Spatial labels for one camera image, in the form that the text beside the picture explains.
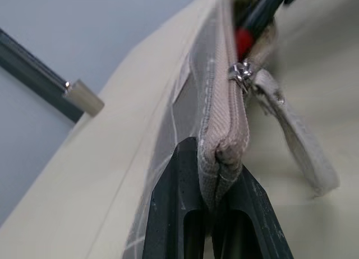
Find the metal zipper slider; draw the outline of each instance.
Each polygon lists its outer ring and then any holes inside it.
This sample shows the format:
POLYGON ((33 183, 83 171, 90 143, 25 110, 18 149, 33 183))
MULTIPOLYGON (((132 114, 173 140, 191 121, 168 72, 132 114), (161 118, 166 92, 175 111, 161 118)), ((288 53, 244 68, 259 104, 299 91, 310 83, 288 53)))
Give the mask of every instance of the metal zipper slider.
POLYGON ((254 83, 256 71, 258 69, 254 69, 253 64, 245 59, 243 63, 235 63, 230 66, 228 79, 235 80, 245 94, 253 93, 265 115, 274 115, 275 112, 268 102, 268 98, 254 83))
POLYGON ((236 81, 246 94, 252 89, 252 75, 252 66, 247 61, 235 63, 228 70, 228 79, 236 81))

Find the white wall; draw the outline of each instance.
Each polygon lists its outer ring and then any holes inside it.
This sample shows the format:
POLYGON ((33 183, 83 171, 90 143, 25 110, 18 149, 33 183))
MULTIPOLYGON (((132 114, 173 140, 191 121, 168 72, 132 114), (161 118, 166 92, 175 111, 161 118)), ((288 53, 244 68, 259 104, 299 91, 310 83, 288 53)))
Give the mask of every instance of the white wall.
MULTIPOLYGON (((98 92, 134 45, 191 1, 0 0, 0 27, 98 92)), ((1 226, 73 124, 1 68, 0 85, 1 226)))

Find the zipper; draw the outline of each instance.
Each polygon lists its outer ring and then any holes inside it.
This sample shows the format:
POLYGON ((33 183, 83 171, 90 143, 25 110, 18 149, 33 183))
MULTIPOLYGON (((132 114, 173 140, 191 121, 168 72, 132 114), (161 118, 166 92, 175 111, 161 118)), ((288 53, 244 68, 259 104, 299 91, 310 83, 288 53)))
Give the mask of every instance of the zipper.
POLYGON ((316 196, 323 196, 339 186, 337 172, 315 136, 294 113, 283 91, 268 71, 256 72, 248 61, 244 61, 229 68, 228 79, 242 89, 251 91, 264 113, 276 117, 289 150, 316 196))
MULTIPOLYGON (((224 42, 227 52, 228 65, 237 61, 236 44, 234 41, 234 27, 232 22, 231 0, 223 0, 220 5, 220 24, 224 32, 224 42)), ((241 158, 248 147, 249 127, 243 99, 243 86, 230 81, 228 84, 229 130, 226 139, 219 145, 217 155, 223 163, 229 165, 230 170, 237 170, 241 165, 241 158)))

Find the beige fabric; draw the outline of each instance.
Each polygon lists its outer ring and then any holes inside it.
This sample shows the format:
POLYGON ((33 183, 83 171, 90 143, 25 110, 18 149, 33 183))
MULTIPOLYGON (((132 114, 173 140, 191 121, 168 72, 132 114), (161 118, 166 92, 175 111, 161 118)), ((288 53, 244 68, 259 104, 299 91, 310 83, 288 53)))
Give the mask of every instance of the beige fabric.
POLYGON ((0 228, 0 258, 120 258, 173 84, 214 3, 194 1, 132 50, 99 95, 104 109, 82 118, 0 228))
MULTIPOLYGON (((242 154, 248 143, 248 125, 242 91, 227 72, 236 61, 231 0, 221 0, 215 12, 215 53, 206 56, 213 63, 213 78, 205 81, 204 116, 199 130, 198 164, 202 196, 213 210, 241 171, 242 154)), ((207 42, 205 48, 214 45, 207 42)))

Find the zipper pull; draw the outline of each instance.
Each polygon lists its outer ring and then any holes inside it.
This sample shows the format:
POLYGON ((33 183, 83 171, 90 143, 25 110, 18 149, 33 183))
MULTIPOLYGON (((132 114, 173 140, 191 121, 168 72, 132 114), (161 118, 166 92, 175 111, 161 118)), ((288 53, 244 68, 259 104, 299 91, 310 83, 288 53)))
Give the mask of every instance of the zipper pull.
POLYGON ((228 79, 234 80, 245 94, 252 89, 252 66, 247 61, 235 63, 228 70, 228 79))
POLYGON ((266 106, 282 127, 289 150, 316 196, 323 196, 337 188, 337 172, 325 156, 316 137, 284 98, 277 81, 268 71, 261 70, 253 78, 252 86, 257 89, 257 97, 265 97, 266 106))

